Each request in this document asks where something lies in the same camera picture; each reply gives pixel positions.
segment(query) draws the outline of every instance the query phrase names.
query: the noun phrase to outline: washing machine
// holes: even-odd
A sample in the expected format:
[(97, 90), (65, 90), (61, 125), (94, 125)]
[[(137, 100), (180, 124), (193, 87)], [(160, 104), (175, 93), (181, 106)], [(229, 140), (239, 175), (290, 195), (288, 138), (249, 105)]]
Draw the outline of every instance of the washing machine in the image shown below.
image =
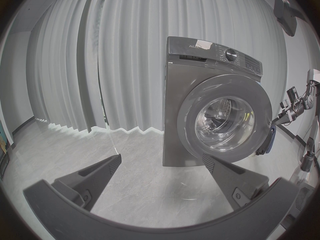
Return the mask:
[(261, 146), (272, 108), (260, 61), (176, 36), (167, 39), (166, 59), (163, 166), (201, 166), (204, 153), (233, 163)]

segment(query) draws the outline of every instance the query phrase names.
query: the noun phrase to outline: sheer curtain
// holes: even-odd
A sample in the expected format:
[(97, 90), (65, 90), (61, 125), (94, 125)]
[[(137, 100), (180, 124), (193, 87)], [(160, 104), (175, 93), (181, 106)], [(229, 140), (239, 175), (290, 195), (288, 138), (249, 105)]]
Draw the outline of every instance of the sheer curtain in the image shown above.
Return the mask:
[(111, 129), (163, 130), (168, 36), (216, 42), (261, 61), (261, 84), (273, 116), (278, 113), (286, 83), (286, 44), (266, 1), (105, 0), (98, 66)]
[(34, 116), (79, 131), (105, 128), (98, 85), (104, 0), (56, 0), (31, 32), (26, 61)]
[(285, 93), (284, 34), (265, 0), (56, 0), (27, 53), (35, 117), (79, 131), (163, 130), (166, 40), (204, 39), (262, 62), (273, 116)]

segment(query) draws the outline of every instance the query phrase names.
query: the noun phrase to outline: floor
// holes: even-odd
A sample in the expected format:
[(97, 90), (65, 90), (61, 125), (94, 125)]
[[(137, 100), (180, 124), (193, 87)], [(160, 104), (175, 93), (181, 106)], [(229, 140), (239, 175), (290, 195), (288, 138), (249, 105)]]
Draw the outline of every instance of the floor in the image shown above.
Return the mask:
[[(90, 133), (33, 120), (15, 136), (3, 184), (21, 216), (42, 238), (53, 239), (29, 208), (22, 190), (40, 179), (52, 183), (104, 158), (121, 153), (122, 164), (91, 210), (125, 224), (178, 227), (206, 222), (232, 208), (204, 166), (163, 167), (163, 133), (94, 127)], [(269, 177), (289, 179), (298, 166), (299, 143), (280, 129), (269, 154), (235, 164)], [(279, 226), (269, 239), (284, 229)]]

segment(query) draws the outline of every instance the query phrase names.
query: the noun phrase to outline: wall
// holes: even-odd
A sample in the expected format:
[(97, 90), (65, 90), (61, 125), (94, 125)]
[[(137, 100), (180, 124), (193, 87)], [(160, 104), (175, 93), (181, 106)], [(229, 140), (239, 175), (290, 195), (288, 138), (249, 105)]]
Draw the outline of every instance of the wall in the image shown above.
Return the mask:
[(33, 117), (26, 82), (26, 55), (29, 36), (30, 32), (8, 35), (0, 64), (1, 106), (11, 139), (13, 138), (12, 132)]
[[(273, 8), (275, 0), (266, 0)], [(297, 19), (297, 30), (293, 37), (288, 36), (284, 31), (284, 38), (287, 49), (287, 82), (285, 91), (295, 86), (298, 95), (302, 95), (306, 91), (307, 73), (309, 69), (320, 70), (320, 51), (317, 39), (310, 26)], [(285, 126), (294, 135), (299, 135), (306, 141), (309, 137), (312, 120), (315, 114), (315, 107), (305, 111), (293, 123)]]
[[(17, 14), (13, 17), (12, 21), (8, 24), (6, 30), (3, 32), (2, 36), (0, 36), (0, 64), (1, 64), (1, 61), (2, 61), (3, 50), (5, 48), (7, 37), (9, 35), (10, 29), (11, 29), (16, 17), (17, 17)], [(5, 118), (4, 118), (4, 115), (3, 115), (3, 112), (2, 112), (1, 96), (0, 96), (0, 120), (1, 120), (1, 123), (2, 123), (2, 127), (3, 127), (3, 130), (4, 130), (4, 133), (5, 133), (6, 137), (8, 138), (8, 142), (10, 144), (12, 144), (14, 142), (14, 140), (13, 140), (12, 136), (10, 136), (10, 132), (8, 130), (8, 127), (7, 127), (7, 123), (5, 121)]]

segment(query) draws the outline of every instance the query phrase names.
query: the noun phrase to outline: baseboard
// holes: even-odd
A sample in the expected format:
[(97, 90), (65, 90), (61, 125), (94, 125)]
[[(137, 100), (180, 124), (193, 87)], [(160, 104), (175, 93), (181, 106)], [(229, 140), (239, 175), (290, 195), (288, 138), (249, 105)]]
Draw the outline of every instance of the baseboard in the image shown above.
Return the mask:
[(29, 118), (28, 120), (26, 120), (22, 125), (20, 125), (17, 129), (15, 129), (13, 132), (12, 132), (12, 135), (15, 135), (19, 130), (21, 130), (21, 128), (23, 126), (25, 126), (27, 123), (31, 122), (35, 117), (31, 117)]
[(292, 139), (297, 139), (298, 142), (301, 143), (302, 146), (306, 147), (306, 143), (304, 140), (299, 136), (299, 135), (294, 135), (291, 131), (289, 131), (286, 127), (283, 125), (279, 124), (277, 125), (282, 131), (284, 131), (290, 138)]

